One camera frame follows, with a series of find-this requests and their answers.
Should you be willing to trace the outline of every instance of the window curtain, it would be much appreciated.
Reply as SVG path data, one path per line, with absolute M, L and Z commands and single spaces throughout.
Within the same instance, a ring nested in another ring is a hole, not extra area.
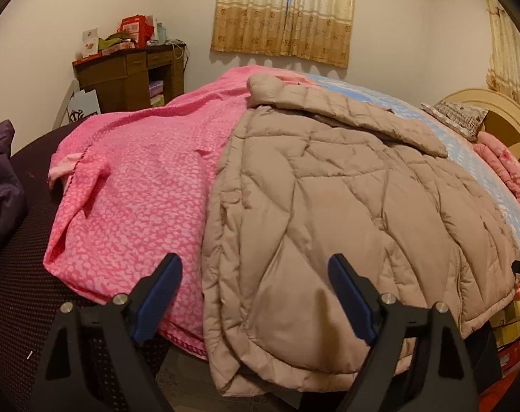
M 355 0 L 290 0 L 282 55 L 347 68 Z
M 218 0 L 211 49 L 279 55 L 287 0 Z
M 493 37 L 487 84 L 520 105 L 520 34 L 498 0 L 486 1 Z

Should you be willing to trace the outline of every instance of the blue gripper pad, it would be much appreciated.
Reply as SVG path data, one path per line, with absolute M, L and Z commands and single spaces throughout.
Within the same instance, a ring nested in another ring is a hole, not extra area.
M 341 254 L 333 255 L 329 259 L 328 270 L 329 280 L 348 321 L 350 321 L 353 332 L 358 338 L 364 340 L 368 346 L 372 346 L 378 337 L 378 332 L 374 325 L 373 310 L 365 296 L 376 295 L 377 298 L 376 288 L 368 279 L 358 276 Z M 366 289 L 369 292 L 362 293 L 361 289 Z
M 135 328 L 132 339 L 142 345 L 145 340 L 154 337 L 161 318 L 167 310 L 168 304 L 172 301 L 180 287 L 182 280 L 182 261 L 176 254 L 167 255 L 161 264 L 166 265 L 160 274 L 157 270 L 150 277 L 156 277 L 154 285 L 147 294 L 146 298 L 138 308 L 135 317 Z

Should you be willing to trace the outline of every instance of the curved wooden headboard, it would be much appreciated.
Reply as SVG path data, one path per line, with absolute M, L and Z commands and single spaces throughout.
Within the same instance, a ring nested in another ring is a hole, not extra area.
M 520 106 L 516 101 L 484 88 L 457 91 L 443 100 L 488 108 L 481 130 L 496 136 L 520 162 Z

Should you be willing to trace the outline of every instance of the pink pillow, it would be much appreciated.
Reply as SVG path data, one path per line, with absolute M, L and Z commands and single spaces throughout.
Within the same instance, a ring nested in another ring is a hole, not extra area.
M 508 186 L 508 188 L 513 192 L 513 195 L 515 195 L 515 198 L 517 198 L 517 201 L 520 203 L 520 163 L 517 161 L 517 159 L 511 154 L 511 152 L 508 150 L 508 148 L 500 142 L 497 138 L 492 136 L 490 133 L 487 133 L 486 131 L 481 131 L 479 135 L 477 136 L 478 144 L 476 144 L 477 149 L 480 149 L 479 146 L 486 146 L 500 161 L 502 166 L 505 168 L 505 170 L 508 172 L 510 176 L 510 181 L 505 181 L 505 174 L 501 176 L 501 170 L 497 171 L 495 169 L 495 172 L 498 174 L 500 179 L 504 181 L 504 183 Z M 493 165 L 487 161 L 487 159 L 484 158 L 484 156 L 478 152 L 478 150 L 474 147 L 476 152 L 486 161 L 489 163 L 489 165 L 494 169 Z

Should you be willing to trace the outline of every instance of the curtain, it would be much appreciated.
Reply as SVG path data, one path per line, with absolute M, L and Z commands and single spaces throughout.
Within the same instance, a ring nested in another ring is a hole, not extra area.
M 213 51 L 280 55 L 287 0 L 218 0 Z
M 290 0 L 282 55 L 347 68 L 355 0 Z
M 486 1 L 493 37 L 487 84 L 520 105 L 520 34 L 498 0 Z

